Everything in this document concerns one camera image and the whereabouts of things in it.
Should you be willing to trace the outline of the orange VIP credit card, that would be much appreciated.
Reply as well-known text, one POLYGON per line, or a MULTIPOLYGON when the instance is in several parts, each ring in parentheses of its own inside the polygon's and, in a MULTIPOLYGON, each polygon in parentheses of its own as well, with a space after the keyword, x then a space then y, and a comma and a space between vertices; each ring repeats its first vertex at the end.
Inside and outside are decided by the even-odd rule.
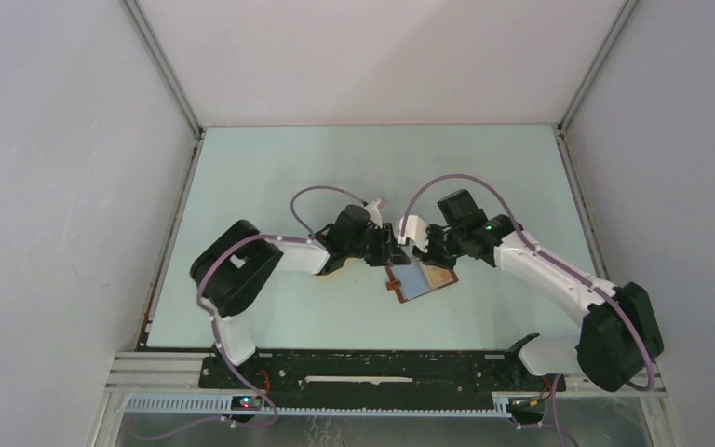
POLYGON ((452 270, 443 269, 432 265, 424 265, 422 271, 425 280, 431 290, 438 290, 448 287, 458 281, 458 277, 452 270))

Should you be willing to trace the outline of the brown leather card holder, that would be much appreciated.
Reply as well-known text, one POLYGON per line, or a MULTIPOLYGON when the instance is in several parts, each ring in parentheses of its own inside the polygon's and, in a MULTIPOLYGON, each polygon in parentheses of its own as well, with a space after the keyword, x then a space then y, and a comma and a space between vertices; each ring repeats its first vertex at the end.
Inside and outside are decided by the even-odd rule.
POLYGON ((423 266, 413 260, 409 264, 387 266, 384 269, 387 274, 385 287, 396 295, 401 304, 446 288, 431 290, 425 280, 423 266))

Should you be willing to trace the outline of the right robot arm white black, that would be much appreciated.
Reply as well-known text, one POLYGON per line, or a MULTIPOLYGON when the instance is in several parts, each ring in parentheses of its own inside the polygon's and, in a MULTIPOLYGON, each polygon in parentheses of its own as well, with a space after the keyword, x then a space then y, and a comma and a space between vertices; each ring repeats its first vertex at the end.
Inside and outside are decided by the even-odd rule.
POLYGON ((507 382, 527 389, 541 376, 582 373, 600 389, 643 391, 655 384, 654 360, 663 342, 647 291, 596 278, 544 248, 512 212, 492 218, 460 189, 438 202, 443 225, 406 210, 398 242, 411 243, 423 264, 453 269, 463 257, 482 261, 543 293, 578 327, 574 337, 531 334, 511 349, 507 382))

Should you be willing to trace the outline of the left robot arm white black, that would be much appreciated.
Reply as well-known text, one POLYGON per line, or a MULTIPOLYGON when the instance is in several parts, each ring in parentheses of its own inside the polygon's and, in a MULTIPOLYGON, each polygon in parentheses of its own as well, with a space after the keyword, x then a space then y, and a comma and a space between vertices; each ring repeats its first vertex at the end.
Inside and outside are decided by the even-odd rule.
POLYGON ((241 388, 256 378, 251 356, 257 345, 246 312, 276 271, 327 276, 352 259, 370 267, 411 262, 393 225, 380 217, 368 205, 348 205, 334 222, 307 237, 266 234, 239 220, 194 260, 189 275, 196 285, 196 304, 209 314, 226 381, 241 388))

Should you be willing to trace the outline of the aluminium frame rail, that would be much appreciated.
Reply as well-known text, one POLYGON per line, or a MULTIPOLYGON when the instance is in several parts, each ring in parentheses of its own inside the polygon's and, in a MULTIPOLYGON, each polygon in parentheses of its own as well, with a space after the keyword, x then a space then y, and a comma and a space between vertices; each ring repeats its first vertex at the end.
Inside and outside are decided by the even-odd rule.
MULTIPOLYGON (((198 389, 202 364, 211 354, 203 352, 121 352, 115 355, 111 371, 105 383, 106 392, 129 392, 130 390, 150 391, 185 391, 198 389)), ((381 383, 410 382, 411 372, 312 372, 304 373, 304 377, 312 375, 315 378, 346 377, 347 382, 364 382, 373 385, 381 383)), ((664 383, 657 374, 654 378, 654 388, 648 392, 635 390, 630 386, 622 386, 615 393, 618 396, 642 396, 645 393, 655 397, 666 396, 664 383)), ((609 396, 609 392, 600 389, 584 375, 566 374, 562 383, 565 392, 575 396, 609 396)))

